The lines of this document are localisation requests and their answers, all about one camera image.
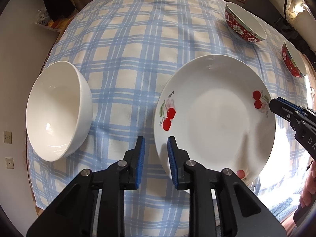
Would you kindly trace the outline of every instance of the red bowl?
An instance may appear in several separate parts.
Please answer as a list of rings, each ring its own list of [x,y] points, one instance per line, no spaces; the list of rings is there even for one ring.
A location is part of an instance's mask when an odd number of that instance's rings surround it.
[[[255,17],[237,4],[227,2],[225,20],[234,37],[247,42],[260,42],[267,34]]]
[[[301,53],[291,42],[285,40],[281,52],[285,66],[294,77],[306,76],[305,63]]]

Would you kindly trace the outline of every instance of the checkered tablecloth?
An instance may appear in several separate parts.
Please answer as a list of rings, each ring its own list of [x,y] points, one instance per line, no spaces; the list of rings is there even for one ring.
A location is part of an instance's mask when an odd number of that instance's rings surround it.
[[[83,145],[65,159],[43,161],[28,145],[38,207],[45,209],[82,169],[105,169],[122,159],[142,135],[142,183],[124,194],[126,235],[187,235],[189,196],[175,190],[154,145],[155,107],[172,74],[196,57],[225,54],[250,66],[273,98],[307,106],[305,80],[292,77],[282,62],[285,38],[258,19],[267,40],[239,41],[227,29],[224,8],[223,0],[94,0],[72,20],[46,66],[66,60],[80,70],[91,88],[93,121]],[[289,124],[276,122],[275,147],[251,188],[277,216],[283,211],[278,204],[287,199],[288,207],[301,190],[309,155]]]

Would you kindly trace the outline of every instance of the wall socket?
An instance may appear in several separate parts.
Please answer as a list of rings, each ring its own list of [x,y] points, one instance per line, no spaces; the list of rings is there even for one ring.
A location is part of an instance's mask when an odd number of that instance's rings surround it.
[[[5,158],[5,163],[7,164],[7,169],[14,169],[13,158]]]
[[[4,143],[12,143],[12,132],[3,131]]]

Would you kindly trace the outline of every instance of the cherry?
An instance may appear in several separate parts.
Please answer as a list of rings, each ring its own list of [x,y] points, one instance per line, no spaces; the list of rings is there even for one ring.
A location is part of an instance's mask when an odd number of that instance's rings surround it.
[[[259,100],[260,98],[261,98],[261,93],[260,93],[260,91],[254,91],[253,93],[252,93],[252,97],[255,99],[255,100]]]
[[[238,170],[236,175],[240,178],[243,179],[245,177],[245,172],[243,170]]]
[[[256,109],[260,109],[262,107],[262,102],[260,100],[256,100],[254,105]]]
[[[168,131],[170,129],[170,126],[171,126],[171,120],[168,118],[165,118],[165,120],[162,122],[162,128],[165,131]]]
[[[169,108],[167,111],[167,118],[173,119],[176,114],[176,110],[174,108]]]

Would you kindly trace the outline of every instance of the plate with cherry design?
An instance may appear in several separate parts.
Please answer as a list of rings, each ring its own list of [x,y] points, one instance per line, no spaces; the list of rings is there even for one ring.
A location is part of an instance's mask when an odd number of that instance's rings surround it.
[[[154,139],[171,178],[167,139],[206,168],[231,168],[250,184],[270,156],[276,130],[271,96],[242,61],[206,55],[182,66],[167,82],[154,116]]]

